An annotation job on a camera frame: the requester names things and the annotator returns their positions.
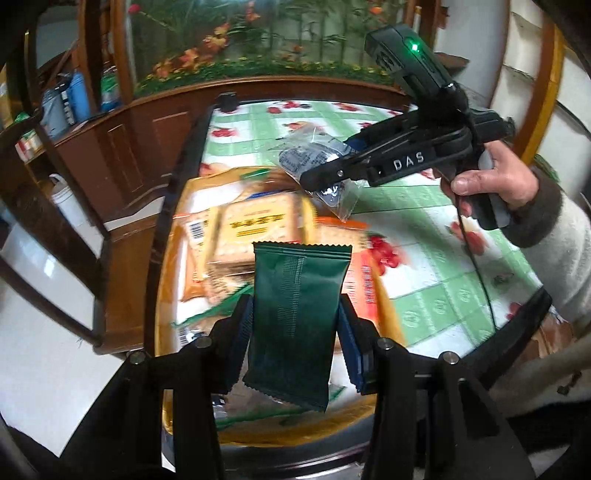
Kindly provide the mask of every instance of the green grass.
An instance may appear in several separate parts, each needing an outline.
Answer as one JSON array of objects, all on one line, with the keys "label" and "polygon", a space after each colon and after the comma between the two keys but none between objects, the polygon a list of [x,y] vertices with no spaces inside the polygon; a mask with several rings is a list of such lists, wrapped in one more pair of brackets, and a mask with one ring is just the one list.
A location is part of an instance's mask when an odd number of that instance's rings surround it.
[{"label": "green grass", "polygon": [[148,75],[139,82],[135,94],[138,97],[151,95],[176,87],[193,85],[239,77],[259,75],[311,75],[323,77],[341,77],[350,80],[393,85],[388,74],[378,68],[360,67],[337,62],[296,62],[268,57],[242,57],[239,60],[222,60],[199,67],[198,71],[176,70],[168,78],[159,79]]}]

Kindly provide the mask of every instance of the black cable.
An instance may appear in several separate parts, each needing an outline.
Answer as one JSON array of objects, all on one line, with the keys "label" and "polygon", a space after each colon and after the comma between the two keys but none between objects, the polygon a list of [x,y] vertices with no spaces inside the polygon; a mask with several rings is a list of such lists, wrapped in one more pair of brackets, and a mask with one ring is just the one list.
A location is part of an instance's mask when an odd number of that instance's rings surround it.
[{"label": "black cable", "polygon": [[496,324],[495,314],[492,311],[491,297],[489,296],[488,290],[486,289],[486,286],[484,285],[484,279],[482,278],[482,274],[480,273],[480,269],[478,269],[478,265],[476,263],[476,258],[474,257],[474,253],[472,252],[472,249],[470,248],[470,244],[468,243],[468,238],[466,237],[466,228],[464,227],[464,221],[462,220],[462,214],[460,212],[460,199],[456,197],[455,203],[456,203],[456,211],[457,211],[457,221],[460,224],[460,230],[462,231],[462,236],[464,237],[466,251],[468,253],[468,257],[470,257],[470,260],[472,261],[472,265],[474,265],[474,270],[476,270],[476,275],[478,276],[478,280],[480,281],[480,286],[482,287],[482,290],[484,291],[484,296],[486,297],[488,309],[491,313],[492,326],[495,328],[495,331],[497,332],[499,330],[499,327]]}]

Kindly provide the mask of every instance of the bucket handle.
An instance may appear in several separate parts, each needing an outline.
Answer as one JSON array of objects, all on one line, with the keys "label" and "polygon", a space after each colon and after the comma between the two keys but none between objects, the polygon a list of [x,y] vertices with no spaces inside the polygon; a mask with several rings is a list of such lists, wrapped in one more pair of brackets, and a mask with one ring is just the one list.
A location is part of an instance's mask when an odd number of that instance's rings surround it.
[{"label": "bucket handle", "polygon": [[63,186],[64,186],[64,188],[66,188],[68,186],[67,182],[64,180],[64,177],[62,177],[58,173],[52,173],[52,174],[50,174],[49,175],[49,178],[56,179],[57,180],[57,182],[55,182],[55,185],[58,185],[58,184],[62,183]]}]

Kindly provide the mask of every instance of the wooden chair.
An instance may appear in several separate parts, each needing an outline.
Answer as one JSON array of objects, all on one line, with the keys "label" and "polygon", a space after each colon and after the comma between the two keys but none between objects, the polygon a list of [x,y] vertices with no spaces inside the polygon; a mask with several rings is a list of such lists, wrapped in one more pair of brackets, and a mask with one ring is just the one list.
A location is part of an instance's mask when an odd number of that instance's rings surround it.
[{"label": "wooden chair", "polygon": [[[41,295],[0,257],[0,277],[38,310],[93,345],[96,353],[118,353],[144,343],[145,285],[157,215],[108,232],[78,182],[40,125],[43,109],[35,69],[35,35],[8,57],[11,105],[30,118],[0,133],[0,198],[19,224],[56,260],[76,276],[95,297],[89,329]],[[15,144],[34,129],[50,163],[68,183],[91,225],[103,238],[97,258],[61,211],[39,188],[19,158]]]}]

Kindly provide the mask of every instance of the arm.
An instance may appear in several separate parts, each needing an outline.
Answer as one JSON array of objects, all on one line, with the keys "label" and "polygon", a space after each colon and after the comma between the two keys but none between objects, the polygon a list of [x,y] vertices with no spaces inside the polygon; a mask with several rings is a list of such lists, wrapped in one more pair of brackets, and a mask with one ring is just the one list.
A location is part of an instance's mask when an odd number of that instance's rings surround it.
[{"label": "arm", "polygon": [[474,193],[498,193],[512,210],[513,222],[503,229],[522,248],[538,278],[577,335],[586,328],[591,313],[591,226],[587,216],[545,175],[532,172],[502,142],[488,144],[493,170],[468,171],[451,186],[441,188],[460,196],[464,215],[470,205],[461,199]]}]

